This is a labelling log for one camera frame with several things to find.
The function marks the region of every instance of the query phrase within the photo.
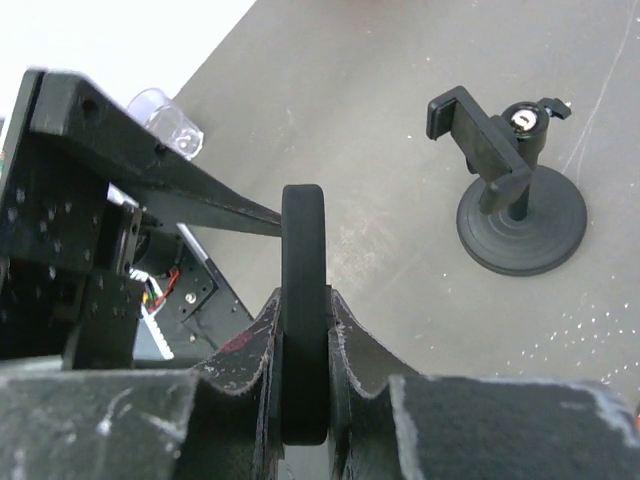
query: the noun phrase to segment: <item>black phone mount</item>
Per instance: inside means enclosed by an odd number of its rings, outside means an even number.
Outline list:
[[[559,99],[519,102],[491,118],[464,87],[429,103],[427,137],[451,136],[480,178],[458,206],[458,235],[482,266],[531,276],[564,263],[587,228],[578,188],[560,172],[538,166],[551,117],[571,109]]]

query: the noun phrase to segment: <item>grey concrete floor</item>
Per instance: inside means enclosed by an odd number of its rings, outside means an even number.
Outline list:
[[[640,400],[638,0],[258,0],[177,101],[206,134],[196,163],[274,209],[318,183],[329,279],[425,373],[587,378]],[[573,258],[533,278],[464,252],[473,178],[425,134],[428,101],[465,85],[490,113],[571,101],[540,162],[582,191]],[[279,283],[277,239],[197,230],[249,308]]]

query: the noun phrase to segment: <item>cable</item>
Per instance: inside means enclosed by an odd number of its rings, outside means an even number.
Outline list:
[[[151,303],[155,304],[155,301],[158,298],[158,295],[156,294],[156,289],[149,278],[147,278],[147,280],[144,282],[144,286],[147,294],[149,295],[149,299],[151,300]]]
[[[170,277],[169,277],[169,284],[167,285],[167,289],[164,291],[162,295],[160,295],[158,298],[155,299],[152,306],[150,307],[149,313],[158,309],[163,304],[163,302],[167,299],[167,297],[171,295],[171,292],[173,292],[173,288],[175,287],[175,284],[178,281],[178,278],[180,278],[180,270],[173,270],[172,272],[170,272],[169,275]]]

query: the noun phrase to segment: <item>wheel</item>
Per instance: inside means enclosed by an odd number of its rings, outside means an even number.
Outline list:
[[[329,427],[324,195],[317,185],[282,194],[282,440],[320,445]]]

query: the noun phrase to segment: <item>screw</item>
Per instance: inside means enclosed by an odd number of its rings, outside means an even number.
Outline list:
[[[511,117],[511,125],[520,132],[528,132],[538,123],[538,116],[532,110],[523,108]]]

